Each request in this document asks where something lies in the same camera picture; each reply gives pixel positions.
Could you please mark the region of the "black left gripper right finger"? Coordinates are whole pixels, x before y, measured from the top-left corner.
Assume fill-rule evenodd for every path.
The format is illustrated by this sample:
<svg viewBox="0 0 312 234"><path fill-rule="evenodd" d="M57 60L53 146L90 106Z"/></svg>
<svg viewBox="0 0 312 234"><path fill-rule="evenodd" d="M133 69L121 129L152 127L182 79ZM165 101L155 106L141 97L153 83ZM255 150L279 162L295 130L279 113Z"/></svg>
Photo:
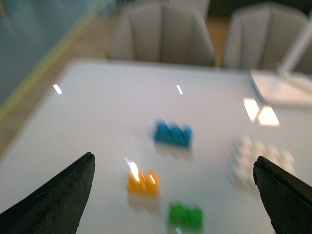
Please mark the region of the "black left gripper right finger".
<svg viewBox="0 0 312 234"><path fill-rule="evenodd" d="M277 234L312 232L312 187L259 156L253 178Z"/></svg>

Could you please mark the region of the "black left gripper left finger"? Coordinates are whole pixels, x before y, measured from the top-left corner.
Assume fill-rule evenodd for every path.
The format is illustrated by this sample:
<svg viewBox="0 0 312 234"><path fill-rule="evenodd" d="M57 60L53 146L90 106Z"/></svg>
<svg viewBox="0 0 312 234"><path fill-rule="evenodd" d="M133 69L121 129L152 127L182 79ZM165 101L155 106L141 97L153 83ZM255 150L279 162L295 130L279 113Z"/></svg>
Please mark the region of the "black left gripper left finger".
<svg viewBox="0 0 312 234"><path fill-rule="evenodd" d="M0 215L2 234L74 234L87 204L95 156L87 152Z"/></svg>

